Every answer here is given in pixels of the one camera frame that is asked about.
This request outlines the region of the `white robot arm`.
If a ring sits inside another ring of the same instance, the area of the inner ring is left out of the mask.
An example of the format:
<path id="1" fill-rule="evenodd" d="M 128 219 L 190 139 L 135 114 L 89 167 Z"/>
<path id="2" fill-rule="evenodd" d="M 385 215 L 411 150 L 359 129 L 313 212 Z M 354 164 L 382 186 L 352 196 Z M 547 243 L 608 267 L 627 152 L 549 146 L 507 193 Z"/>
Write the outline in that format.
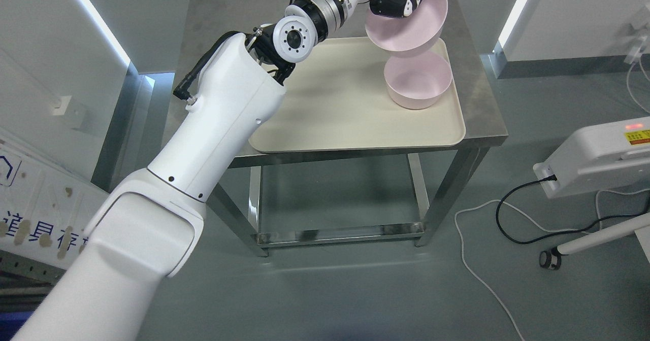
<path id="1" fill-rule="evenodd" d="M 291 0 L 278 22 L 224 33 L 174 89 L 188 114 L 144 169 L 114 188 L 88 242 L 14 340 L 135 340 L 165 277 L 188 260 L 206 201 L 279 108 L 296 63 L 368 0 Z"/>

